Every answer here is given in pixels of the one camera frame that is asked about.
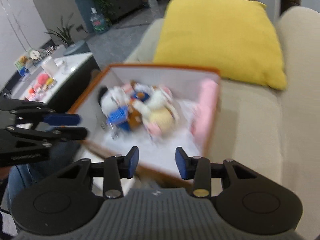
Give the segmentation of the blue ocean park tag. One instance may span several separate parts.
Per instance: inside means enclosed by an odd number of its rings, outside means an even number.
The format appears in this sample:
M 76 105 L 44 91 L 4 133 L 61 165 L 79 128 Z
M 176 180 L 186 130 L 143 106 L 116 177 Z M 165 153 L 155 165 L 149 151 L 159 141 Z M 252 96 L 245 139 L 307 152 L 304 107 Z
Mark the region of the blue ocean park tag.
M 120 125 L 127 122 L 129 116 L 129 107 L 122 106 L 117 110 L 111 112 L 106 120 L 106 124 L 109 126 Z

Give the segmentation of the white coffee table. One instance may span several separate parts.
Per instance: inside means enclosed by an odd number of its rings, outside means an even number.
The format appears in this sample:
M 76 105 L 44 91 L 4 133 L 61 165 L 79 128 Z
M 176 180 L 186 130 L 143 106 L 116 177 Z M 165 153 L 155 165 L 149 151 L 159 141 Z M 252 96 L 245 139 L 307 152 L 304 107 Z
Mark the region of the white coffee table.
M 100 68 L 92 53 L 81 53 L 54 59 L 56 73 L 50 76 L 37 68 L 26 81 L 18 82 L 9 98 L 40 101 L 46 104 L 67 97 L 73 103 L 87 88 Z

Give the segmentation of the pink fabric pouch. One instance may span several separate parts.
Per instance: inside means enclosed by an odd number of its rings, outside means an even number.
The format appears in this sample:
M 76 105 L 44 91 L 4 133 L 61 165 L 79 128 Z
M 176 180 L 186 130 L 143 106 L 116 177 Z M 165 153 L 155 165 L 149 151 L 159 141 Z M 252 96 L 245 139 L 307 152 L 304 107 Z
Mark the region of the pink fabric pouch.
M 219 95 L 219 85 L 212 79 L 203 79 L 199 101 L 194 108 L 190 131 L 197 144 L 203 144 L 211 130 Z

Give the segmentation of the white paper cup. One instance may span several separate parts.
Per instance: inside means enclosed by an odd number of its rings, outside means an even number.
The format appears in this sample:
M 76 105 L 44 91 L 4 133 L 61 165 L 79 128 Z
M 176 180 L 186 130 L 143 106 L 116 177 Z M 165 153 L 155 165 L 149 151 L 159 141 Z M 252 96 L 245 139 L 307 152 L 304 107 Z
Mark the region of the white paper cup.
M 59 71 L 59 67 L 51 56 L 42 61 L 41 67 L 50 77 L 53 77 Z

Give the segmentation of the brown bear sailor plush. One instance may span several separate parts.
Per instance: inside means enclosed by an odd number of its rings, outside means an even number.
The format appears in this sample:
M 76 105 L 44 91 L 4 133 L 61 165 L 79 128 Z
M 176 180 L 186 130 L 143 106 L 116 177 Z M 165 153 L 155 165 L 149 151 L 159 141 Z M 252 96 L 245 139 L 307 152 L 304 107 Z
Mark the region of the brown bear sailor plush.
M 127 116 L 127 125 L 128 130 L 133 131 L 142 124 L 142 115 L 133 107 L 135 101 L 145 102 L 149 99 L 149 94 L 146 92 L 135 92 L 131 96 L 130 103 L 128 105 L 128 116 Z

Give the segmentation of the white black-eared plush toy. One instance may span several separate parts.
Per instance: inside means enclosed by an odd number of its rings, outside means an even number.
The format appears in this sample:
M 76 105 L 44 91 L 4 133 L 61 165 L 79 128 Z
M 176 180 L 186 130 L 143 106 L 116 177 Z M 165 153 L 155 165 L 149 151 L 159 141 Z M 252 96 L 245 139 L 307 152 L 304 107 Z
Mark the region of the white black-eared plush toy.
M 130 97 L 121 87 L 114 86 L 108 89 L 106 86 L 101 86 L 99 88 L 98 103 L 105 116 L 109 116 L 119 107 L 127 105 L 129 101 Z

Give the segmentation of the orange cardboard storage box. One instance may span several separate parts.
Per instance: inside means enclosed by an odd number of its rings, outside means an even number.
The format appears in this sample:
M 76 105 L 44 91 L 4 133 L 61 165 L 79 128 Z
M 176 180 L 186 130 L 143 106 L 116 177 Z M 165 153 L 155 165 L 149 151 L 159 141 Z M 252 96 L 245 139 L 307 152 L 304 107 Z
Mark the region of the orange cardboard storage box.
M 69 111 L 89 131 L 88 157 L 136 146 L 141 167 L 178 178 L 176 148 L 191 157 L 208 155 L 220 81 L 220 72 L 207 67 L 112 64 Z

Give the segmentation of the white crochet bunny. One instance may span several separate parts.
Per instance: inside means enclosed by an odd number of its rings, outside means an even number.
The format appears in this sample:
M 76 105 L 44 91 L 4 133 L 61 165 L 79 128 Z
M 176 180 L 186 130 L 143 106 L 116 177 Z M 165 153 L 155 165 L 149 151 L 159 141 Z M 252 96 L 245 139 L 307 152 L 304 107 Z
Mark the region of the white crochet bunny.
M 157 87 L 151 98 L 144 103 L 141 112 L 143 124 L 152 139 L 167 136 L 180 120 L 173 106 L 172 92 L 168 87 Z

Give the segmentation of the beige sofa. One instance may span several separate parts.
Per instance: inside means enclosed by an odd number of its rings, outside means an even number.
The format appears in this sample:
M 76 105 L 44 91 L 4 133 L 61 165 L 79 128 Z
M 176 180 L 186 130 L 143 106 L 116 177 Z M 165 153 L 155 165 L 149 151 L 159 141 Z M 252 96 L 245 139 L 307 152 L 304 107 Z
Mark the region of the beige sofa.
M 223 80 L 210 156 L 233 158 L 296 193 L 304 206 L 298 233 L 319 239 L 319 13 L 292 7 L 275 28 L 287 89 Z

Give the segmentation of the potted green plant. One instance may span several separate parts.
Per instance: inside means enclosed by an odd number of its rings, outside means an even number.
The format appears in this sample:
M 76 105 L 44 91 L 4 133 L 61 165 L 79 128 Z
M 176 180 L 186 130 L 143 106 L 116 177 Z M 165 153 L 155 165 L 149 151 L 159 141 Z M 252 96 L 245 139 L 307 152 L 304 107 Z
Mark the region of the potted green plant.
M 71 37 L 71 30 L 74 27 L 74 24 L 70 24 L 70 20 L 72 19 L 74 13 L 72 12 L 65 21 L 63 16 L 60 17 L 60 27 L 57 27 L 56 30 L 48 29 L 46 34 L 54 35 L 57 37 L 62 43 L 67 46 L 70 46 L 74 43 Z

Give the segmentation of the water bottle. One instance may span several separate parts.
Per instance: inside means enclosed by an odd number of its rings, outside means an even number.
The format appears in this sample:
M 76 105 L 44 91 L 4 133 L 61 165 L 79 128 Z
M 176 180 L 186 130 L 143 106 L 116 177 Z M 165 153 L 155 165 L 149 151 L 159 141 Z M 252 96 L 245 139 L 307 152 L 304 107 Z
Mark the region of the water bottle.
M 108 30 L 108 25 L 103 16 L 98 14 L 94 7 L 91 7 L 91 18 L 90 18 L 93 30 L 97 34 L 102 34 Z

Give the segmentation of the yellow cushion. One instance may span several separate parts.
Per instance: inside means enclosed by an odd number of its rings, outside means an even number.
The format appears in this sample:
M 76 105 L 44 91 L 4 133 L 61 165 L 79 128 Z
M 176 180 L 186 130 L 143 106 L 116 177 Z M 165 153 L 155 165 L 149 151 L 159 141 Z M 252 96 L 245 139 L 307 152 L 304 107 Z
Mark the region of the yellow cushion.
M 222 77 L 286 88 L 284 60 L 265 5 L 249 0 L 171 0 L 156 64 L 216 68 Z

